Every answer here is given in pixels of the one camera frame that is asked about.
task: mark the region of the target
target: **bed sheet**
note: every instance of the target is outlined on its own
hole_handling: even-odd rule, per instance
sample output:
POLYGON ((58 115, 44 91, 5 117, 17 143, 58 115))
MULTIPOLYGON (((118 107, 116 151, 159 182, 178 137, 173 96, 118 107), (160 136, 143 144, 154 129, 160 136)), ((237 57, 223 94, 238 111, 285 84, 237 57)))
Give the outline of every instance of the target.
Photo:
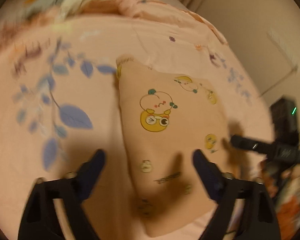
MULTIPOLYGON (((136 18, 92 15, 30 29, 0 53, 0 228, 9 240, 17 239, 34 180, 75 171, 97 148, 107 163, 83 204, 93 227, 104 240, 149 239, 123 144, 114 76, 121 54, 160 72, 208 79, 229 132, 272 139, 268 109, 222 34, 191 12, 157 1, 139 6, 136 18)), ((256 176, 262 157, 247 157, 242 169, 256 176)), ((212 212, 156 239, 198 239, 212 212)))

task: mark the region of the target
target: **wall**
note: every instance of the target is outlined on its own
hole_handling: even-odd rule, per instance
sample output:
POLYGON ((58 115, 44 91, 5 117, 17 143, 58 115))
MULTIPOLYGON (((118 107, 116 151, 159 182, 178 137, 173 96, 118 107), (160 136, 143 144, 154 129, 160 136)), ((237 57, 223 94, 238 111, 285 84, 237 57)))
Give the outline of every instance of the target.
MULTIPOLYGON (((292 68, 267 36, 270 28, 290 47, 300 65, 300 9, 293 0, 204 0, 196 13, 225 35, 261 93, 292 68)), ((300 68, 263 97, 271 105, 282 95, 296 98, 300 126, 300 68)))

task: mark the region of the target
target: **cartoon eye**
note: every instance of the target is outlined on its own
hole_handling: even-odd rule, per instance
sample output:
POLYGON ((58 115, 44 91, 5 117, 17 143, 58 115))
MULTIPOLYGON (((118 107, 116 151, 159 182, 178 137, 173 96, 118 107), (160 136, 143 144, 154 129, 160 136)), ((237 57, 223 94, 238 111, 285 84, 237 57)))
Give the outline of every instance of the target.
POLYGON ((169 120, 167 118, 165 118, 165 117, 161 118, 160 121, 159 121, 159 124, 161 126, 167 126, 168 123, 169 123, 169 120))
POLYGON ((146 117, 146 123, 149 124, 149 125, 153 125, 155 124, 156 122, 156 119, 154 118, 153 115, 150 115, 150 116, 147 116, 146 117))

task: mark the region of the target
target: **bed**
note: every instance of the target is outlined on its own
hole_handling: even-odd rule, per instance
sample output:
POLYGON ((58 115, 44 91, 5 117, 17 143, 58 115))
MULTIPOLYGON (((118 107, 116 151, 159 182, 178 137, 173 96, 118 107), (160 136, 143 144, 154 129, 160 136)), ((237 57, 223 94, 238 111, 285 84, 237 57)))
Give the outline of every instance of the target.
MULTIPOLYGON (((146 240, 120 121, 116 59, 133 54, 162 73, 211 82, 229 132, 271 141, 268 109, 226 38, 190 11, 137 0, 118 14, 77 15, 22 28, 0 48, 0 229, 17 239, 22 211, 38 177, 59 179, 97 148, 108 153, 97 188, 83 208, 101 239, 146 240)), ((260 155, 242 169, 258 176, 260 155)), ((198 239, 213 209, 158 240, 198 239)))

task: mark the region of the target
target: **beige wall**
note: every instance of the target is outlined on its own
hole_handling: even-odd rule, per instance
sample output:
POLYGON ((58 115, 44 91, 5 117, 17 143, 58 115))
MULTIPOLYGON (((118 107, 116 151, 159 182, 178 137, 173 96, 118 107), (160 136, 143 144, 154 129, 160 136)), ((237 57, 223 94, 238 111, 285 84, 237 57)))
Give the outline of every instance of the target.
MULTIPOLYGON (((225 35, 260 92, 291 70, 287 58, 269 40, 270 28, 290 47, 300 65, 300 9, 293 0, 204 0, 196 12, 225 35)), ((300 126, 300 69, 264 99, 271 105, 281 95, 296 98, 300 126)))

